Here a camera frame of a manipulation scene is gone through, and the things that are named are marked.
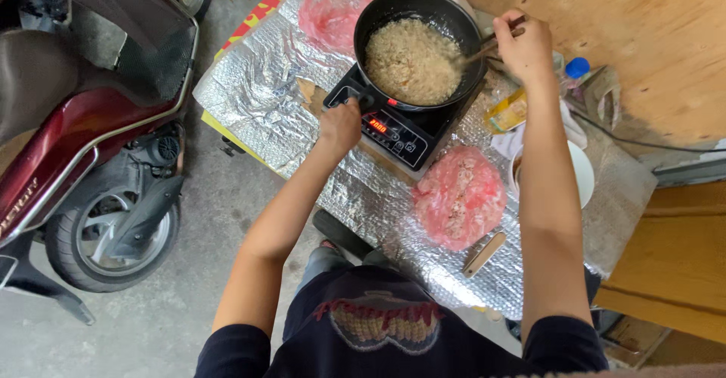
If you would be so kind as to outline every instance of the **aluminum foil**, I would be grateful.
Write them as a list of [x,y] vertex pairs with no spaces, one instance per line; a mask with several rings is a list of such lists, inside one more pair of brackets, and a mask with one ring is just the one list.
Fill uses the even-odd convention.
[[[318,121],[300,103],[296,77],[330,91],[354,59],[335,53],[298,29],[301,0],[285,0],[202,77],[194,96],[204,109],[267,162],[289,178],[318,137]],[[489,72],[487,85],[446,148],[477,146],[506,178],[509,161],[490,148],[482,126],[487,107],[516,89]],[[586,154],[593,162],[595,191],[583,211],[585,261],[608,276],[630,238],[656,185],[655,177],[602,133],[588,129]],[[353,149],[328,179],[317,203],[353,232],[377,247],[451,308],[490,307],[520,319],[523,288],[518,204],[511,191],[502,222],[482,241],[462,252],[436,246],[413,213],[411,190],[359,149]],[[462,269],[496,232],[507,241],[473,278]]]

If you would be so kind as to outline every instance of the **food in plastic bag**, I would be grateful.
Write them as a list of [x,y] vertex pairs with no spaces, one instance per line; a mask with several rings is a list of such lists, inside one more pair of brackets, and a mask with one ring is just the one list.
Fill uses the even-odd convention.
[[426,233],[453,251],[466,249],[491,232],[507,205],[499,171],[475,147],[451,148],[412,192],[414,210]]
[[360,13],[372,0],[303,0],[298,26],[307,36],[341,53],[353,53]]

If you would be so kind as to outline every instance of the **hand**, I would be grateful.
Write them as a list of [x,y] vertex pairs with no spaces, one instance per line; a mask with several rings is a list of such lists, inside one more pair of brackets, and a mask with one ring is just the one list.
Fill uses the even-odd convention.
[[361,111],[355,97],[322,113],[318,144],[340,161],[361,139]]
[[508,22],[524,14],[519,9],[510,9],[501,17],[495,17],[494,26],[504,64],[527,86],[553,74],[552,34],[547,22],[529,17],[517,26],[517,29],[525,30],[524,34],[513,38]]

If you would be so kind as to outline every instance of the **concrete floor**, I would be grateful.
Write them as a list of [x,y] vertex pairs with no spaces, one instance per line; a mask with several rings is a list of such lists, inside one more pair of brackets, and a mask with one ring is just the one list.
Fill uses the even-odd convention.
[[[201,73],[213,55],[260,0],[212,0],[201,24]],[[252,221],[282,187],[283,179],[247,155],[219,150],[219,134],[199,120],[191,104],[186,115],[186,181],[181,197],[181,231],[164,265],[139,285],[111,294],[74,290],[95,314],[86,327],[54,302],[0,291],[0,377],[191,376],[234,255]],[[321,239],[306,225],[285,263],[272,337],[282,343],[282,323],[307,256]],[[42,245],[33,263],[55,280]],[[459,309],[469,325],[513,353],[519,344],[502,322],[475,310]]]

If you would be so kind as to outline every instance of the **white bowl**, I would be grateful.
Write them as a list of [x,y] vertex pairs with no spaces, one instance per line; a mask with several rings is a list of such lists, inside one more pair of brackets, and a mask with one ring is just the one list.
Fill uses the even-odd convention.
[[[580,150],[577,145],[571,141],[567,141],[567,146],[570,148],[570,158],[572,159],[572,166],[575,168],[575,179],[577,181],[577,191],[580,195],[580,207],[584,208],[593,196],[594,191],[594,171],[593,165],[590,163],[585,151]],[[514,158],[509,163],[509,173],[507,175],[507,185],[514,194],[515,201],[519,202],[519,181],[515,180],[515,162],[522,157],[522,150],[524,146],[520,147]]]

